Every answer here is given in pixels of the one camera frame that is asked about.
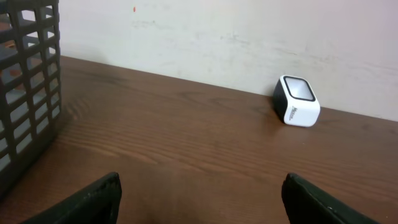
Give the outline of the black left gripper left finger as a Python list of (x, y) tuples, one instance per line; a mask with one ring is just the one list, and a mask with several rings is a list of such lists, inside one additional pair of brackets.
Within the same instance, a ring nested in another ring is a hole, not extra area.
[(104, 223), (118, 219), (122, 188), (119, 174), (110, 172), (24, 223)]

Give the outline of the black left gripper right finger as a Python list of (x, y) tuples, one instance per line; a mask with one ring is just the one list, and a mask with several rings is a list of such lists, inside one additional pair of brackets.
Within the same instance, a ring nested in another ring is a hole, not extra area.
[(294, 173), (287, 174), (281, 197), (291, 223), (376, 223)]

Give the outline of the white barcode scanner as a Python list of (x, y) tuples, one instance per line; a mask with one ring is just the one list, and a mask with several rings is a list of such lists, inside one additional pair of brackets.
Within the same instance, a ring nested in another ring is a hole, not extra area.
[(280, 120), (288, 125), (311, 127), (320, 115), (320, 104), (304, 78), (289, 75), (279, 77), (272, 102)]

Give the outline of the dark grey plastic basket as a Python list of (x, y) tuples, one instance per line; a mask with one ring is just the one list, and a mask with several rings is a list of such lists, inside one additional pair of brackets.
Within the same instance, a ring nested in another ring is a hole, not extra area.
[(55, 136), (62, 109), (58, 0), (1, 1), (1, 195)]

